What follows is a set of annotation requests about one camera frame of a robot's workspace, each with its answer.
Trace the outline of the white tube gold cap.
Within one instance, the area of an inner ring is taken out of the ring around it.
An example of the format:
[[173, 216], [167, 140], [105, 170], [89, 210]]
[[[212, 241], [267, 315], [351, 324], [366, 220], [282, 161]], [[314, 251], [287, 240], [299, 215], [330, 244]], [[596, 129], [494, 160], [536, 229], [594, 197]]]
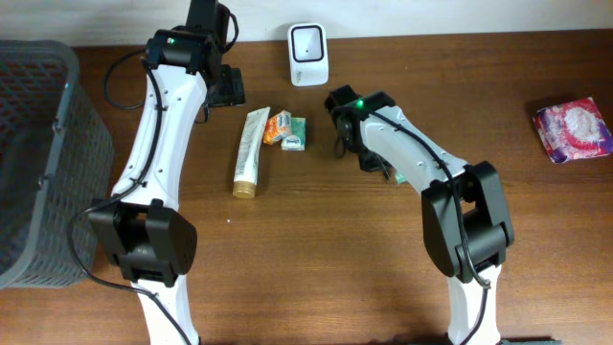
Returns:
[[235, 168], [233, 196], [253, 198], [258, 184], [260, 148], [270, 108], [249, 112], [241, 134]]

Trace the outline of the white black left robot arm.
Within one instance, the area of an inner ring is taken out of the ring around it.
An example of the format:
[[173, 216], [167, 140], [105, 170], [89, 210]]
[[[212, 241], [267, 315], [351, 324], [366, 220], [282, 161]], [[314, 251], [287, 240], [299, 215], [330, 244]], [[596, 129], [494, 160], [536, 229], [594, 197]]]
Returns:
[[178, 212], [179, 184], [197, 115], [245, 102], [241, 72], [222, 61], [237, 38], [226, 6], [192, 0], [185, 24], [148, 40], [147, 97], [130, 155], [110, 198], [86, 213], [125, 279], [120, 288], [138, 294], [153, 344], [200, 341], [187, 291], [197, 231]]

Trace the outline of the green white tissue pack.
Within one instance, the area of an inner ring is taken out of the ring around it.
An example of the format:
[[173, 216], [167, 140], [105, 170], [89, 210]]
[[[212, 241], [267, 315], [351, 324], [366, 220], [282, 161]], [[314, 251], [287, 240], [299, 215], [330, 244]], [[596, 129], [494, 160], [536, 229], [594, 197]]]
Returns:
[[291, 119], [291, 133], [283, 138], [282, 150], [304, 151], [306, 148], [307, 120], [305, 118]]

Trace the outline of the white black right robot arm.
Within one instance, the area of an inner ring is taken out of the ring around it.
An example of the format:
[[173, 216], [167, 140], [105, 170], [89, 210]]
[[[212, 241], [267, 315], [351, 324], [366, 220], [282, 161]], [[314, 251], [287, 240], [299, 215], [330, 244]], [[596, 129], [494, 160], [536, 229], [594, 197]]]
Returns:
[[394, 169], [420, 196], [424, 246], [448, 284], [447, 342], [502, 343], [496, 289], [514, 230], [498, 171], [442, 149], [383, 91], [361, 96], [344, 85], [324, 107], [362, 171]]

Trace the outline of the orange tissue pack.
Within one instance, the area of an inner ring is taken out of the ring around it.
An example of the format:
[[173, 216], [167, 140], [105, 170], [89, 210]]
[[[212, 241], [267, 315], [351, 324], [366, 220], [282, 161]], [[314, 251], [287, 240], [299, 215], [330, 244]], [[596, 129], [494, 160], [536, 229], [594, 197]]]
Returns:
[[262, 141], [267, 145], [273, 145], [282, 141], [292, 134], [291, 113], [282, 110], [268, 119]]

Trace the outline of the teal wet wipes pack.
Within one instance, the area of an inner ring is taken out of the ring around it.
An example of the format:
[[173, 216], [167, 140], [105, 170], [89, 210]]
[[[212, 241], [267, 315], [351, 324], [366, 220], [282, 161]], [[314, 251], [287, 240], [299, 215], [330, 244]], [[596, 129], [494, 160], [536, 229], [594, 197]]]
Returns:
[[399, 172], [395, 173], [395, 181], [397, 184], [403, 184], [407, 182], [406, 178]]

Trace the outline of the red purple tissue pack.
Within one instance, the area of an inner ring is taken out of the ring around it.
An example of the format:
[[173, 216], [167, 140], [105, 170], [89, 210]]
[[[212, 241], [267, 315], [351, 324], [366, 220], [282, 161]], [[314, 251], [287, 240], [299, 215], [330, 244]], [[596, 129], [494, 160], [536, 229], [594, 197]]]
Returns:
[[592, 97], [541, 108], [533, 123], [555, 164], [612, 153], [612, 134]]

